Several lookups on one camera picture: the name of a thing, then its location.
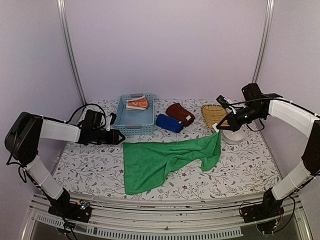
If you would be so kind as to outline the green towel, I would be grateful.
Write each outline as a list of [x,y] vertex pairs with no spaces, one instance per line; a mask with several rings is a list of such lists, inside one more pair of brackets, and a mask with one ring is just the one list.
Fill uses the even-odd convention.
[[137,195],[163,185],[169,173],[200,160],[201,170],[209,171],[221,157],[221,133],[173,142],[123,144],[124,191]]

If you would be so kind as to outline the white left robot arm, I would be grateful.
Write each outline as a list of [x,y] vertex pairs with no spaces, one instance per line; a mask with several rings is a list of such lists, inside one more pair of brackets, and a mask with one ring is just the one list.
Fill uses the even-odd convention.
[[63,216],[74,213],[70,194],[53,177],[39,156],[40,140],[55,140],[80,145],[118,145],[125,136],[112,129],[116,114],[87,110],[78,124],[62,121],[42,115],[21,112],[4,140],[4,146],[15,159],[19,170],[25,173],[23,179],[30,178],[37,188],[46,195],[52,206]]

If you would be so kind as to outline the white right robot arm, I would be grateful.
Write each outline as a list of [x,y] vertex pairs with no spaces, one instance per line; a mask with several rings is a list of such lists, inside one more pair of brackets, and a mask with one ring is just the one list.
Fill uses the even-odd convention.
[[234,102],[222,95],[217,102],[230,112],[213,125],[215,131],[238,131],[243,125],[253,121],[272,118],[279,122],[275,128],[280,132],[279,148],[287,151],[282,157],[301,153],[296,166],[263,195],[263,203],[258,213],[269,218],[278,210],[278,204],[294,192],[302,190],[320,174],[320,116],[277,93],[263,93],[257,83],[245,85],[241,92],[244,100]]

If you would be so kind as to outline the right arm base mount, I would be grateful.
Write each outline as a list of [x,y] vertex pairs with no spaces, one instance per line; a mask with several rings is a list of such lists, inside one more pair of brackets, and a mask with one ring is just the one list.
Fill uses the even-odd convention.
[[273,218],[284,213],[282,203],[283,200],[277,200],[269,189],[263,194],[261,203],[249,203],[249,205],[241,206],[239,214],[245,223]]

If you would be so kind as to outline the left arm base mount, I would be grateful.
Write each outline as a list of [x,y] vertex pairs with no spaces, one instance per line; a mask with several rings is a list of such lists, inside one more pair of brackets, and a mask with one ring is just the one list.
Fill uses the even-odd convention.
[[63,219],[88,223],[92,213],[90,202],[82,199],[71,202],[70,199],[70,194],[67,191],[64,191],[58,199],[48,197],[50,202],[48,212]]

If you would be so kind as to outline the orange bunny pattern towel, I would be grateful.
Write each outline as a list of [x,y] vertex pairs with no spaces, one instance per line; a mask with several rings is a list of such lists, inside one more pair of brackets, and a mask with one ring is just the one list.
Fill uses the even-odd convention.
[[149,108],[149,101],[145,95],[126,101],[125,108],[128,111],[144,111]]

